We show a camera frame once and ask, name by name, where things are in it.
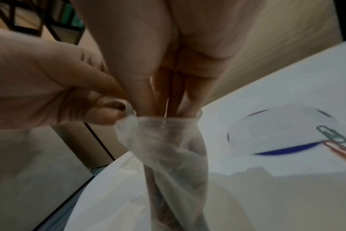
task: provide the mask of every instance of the transparent packaging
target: transparent packaging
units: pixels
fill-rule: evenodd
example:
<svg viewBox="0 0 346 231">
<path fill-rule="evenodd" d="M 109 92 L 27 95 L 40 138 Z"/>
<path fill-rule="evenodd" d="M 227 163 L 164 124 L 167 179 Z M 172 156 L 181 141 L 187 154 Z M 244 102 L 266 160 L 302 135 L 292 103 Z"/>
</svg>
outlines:
<svg viewBox="0 0 346 231">
<path fill-rule="evenodd" d="M 119 142 L 143 164 L 153 231 L 208 230 L 203 208 L 208 185 L 205 143 L 196 118 L 128 116 L 117 122 Z"/>
</svg>

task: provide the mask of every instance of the translucent plastic bag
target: translucent plastic bag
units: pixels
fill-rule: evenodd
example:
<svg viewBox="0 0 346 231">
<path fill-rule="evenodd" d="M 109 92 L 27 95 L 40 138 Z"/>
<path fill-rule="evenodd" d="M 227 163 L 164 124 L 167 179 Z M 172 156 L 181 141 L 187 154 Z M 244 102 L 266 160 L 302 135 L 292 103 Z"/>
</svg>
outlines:
<svg viewBox="0 0 346 231">
<path fill-rule="evenodd" d="M 136 117 L 115 125 L 119 141 L 144 164 L 153 231 L 208 230 L 206 148 L 196 118 Z"/>
</svg>

